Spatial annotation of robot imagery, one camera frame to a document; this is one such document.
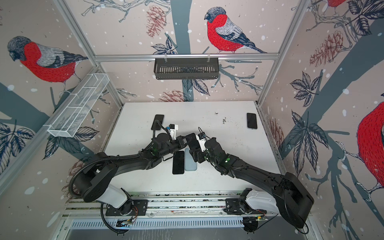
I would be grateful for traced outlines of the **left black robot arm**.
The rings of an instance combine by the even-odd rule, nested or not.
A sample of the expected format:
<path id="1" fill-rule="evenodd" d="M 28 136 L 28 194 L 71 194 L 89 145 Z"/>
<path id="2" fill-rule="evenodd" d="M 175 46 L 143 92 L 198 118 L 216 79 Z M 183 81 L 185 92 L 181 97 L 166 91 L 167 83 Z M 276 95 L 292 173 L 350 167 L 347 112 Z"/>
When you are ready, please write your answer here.
<path id="1" fill-rule="evenodd" d="M 108 156 L 104 152 L 98 153 L 92 162 L 85 164 L 72 177 L 69 192 L 86 203 L 97 201 L 127 213 L 132 207 L 132 199 L 126 190 L 113 186 L 112 179 L 132 171 L 153 169 L 163 161 L 164 156 L 186 148 L 191 139 L 191 136 L 172 139 L 168 134 L 159 134 L 135 155 Z"/>

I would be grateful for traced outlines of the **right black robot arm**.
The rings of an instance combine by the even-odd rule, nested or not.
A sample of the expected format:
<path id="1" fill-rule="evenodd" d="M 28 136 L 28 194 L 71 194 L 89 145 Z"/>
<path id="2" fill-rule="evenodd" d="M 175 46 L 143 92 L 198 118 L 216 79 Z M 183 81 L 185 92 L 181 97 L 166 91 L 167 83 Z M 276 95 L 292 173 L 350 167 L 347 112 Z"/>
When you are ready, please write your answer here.
<path id="1" fill-rule="evenodd" d="M 267 172 L 254 167 L 237 156 L 227 154 L 216 141 L 209 139 L 201 148 L 198 140 L 188 144 L 194 161 L 207 161 L 224 176 L 251 183 L 274 197 L 280 215 L 292 226 L 302 229 L 305 226 L 314 199 L 299 179 L 292 173 L 285 175 Z"/>

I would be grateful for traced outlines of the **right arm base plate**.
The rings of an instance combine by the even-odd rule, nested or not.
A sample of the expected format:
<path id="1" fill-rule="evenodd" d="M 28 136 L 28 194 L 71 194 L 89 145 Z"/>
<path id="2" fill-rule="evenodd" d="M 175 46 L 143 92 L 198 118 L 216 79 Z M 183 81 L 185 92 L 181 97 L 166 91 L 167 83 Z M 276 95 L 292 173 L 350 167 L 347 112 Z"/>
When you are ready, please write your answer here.
<path id="1" fill-rule="evenodd" d="M 266 210 L 254 210 L 249 207 L 246 202 L 240 201 L 239 199 L 226 199 L 226 205 L 223 211 L 228 215 L 265 215 Z"/>

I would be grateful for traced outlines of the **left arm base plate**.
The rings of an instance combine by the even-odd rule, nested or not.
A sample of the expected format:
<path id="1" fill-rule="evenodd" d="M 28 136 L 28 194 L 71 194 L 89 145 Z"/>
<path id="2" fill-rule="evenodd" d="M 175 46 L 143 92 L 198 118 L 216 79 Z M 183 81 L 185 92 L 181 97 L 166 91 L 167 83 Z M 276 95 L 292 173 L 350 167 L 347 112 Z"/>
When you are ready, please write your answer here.
<path id="1" fill-rule="evenodd" d="M 122 216 L 145 216 L 148 208 L 148 200 L 129 200 L 119 209 L 107 205 L 106 216 L 122 217 Z"/>

